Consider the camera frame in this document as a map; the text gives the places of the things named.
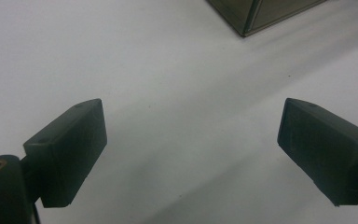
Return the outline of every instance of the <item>white table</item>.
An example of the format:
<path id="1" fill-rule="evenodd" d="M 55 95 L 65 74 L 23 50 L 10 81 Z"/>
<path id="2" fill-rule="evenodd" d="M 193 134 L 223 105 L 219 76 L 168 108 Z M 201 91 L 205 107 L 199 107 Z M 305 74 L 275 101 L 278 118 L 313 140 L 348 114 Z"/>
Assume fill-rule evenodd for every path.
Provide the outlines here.
<path id="1" fill-rule="evenodd" d="M 358 125 L 358 1 L 242 39 L 206 1 L 0 1 L 0 155 L 103 100 L 108 145 L 42 223 L 358 223 L 277 145 L 284 100 Z"/>

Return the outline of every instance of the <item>dark container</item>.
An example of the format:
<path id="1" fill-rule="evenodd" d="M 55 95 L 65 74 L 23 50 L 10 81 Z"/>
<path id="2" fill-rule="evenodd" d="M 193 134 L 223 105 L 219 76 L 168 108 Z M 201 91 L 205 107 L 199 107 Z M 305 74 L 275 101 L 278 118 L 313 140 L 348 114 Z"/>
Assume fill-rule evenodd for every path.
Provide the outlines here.
<path id="1" fill-rule="evenodd" d="M 241 36 L 248 36 L 325 0 L 208 1 Z"/>

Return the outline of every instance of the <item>white surface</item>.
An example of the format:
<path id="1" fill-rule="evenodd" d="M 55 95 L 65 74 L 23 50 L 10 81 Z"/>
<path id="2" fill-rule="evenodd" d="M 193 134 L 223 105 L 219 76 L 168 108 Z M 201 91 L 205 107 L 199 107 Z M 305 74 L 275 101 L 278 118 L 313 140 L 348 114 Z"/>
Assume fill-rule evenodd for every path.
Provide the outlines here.
<path id="1" fill-rule="evenodd" d="M 278 147 L 287 97 L 358 125 L 358 1 L 245 39 L 202 0 L 0 1 L 0 155 L 103 100 L 108 145 L 42 223 L 358 223 Z"/>

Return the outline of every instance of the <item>metal box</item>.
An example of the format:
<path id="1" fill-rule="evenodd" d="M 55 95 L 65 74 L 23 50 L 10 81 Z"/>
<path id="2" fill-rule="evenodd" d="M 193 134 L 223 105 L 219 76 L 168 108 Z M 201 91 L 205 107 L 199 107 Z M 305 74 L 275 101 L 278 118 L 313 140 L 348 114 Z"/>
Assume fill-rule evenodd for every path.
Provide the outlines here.
<path id="1" fill-rule="evenodd" d="M 248 36 L 325 0 L 208 1 L 241 36 Z"/>

